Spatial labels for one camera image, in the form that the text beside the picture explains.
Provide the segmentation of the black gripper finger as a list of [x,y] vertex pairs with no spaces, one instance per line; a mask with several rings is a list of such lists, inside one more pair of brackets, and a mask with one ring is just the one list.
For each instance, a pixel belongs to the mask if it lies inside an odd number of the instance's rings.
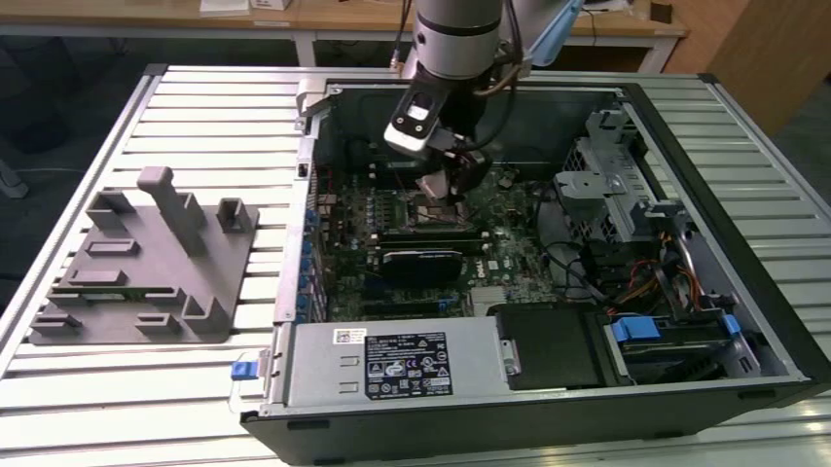
[[493,166],[493,158],[482,151],[457,154],[451,158],[451,202],[478,188]]

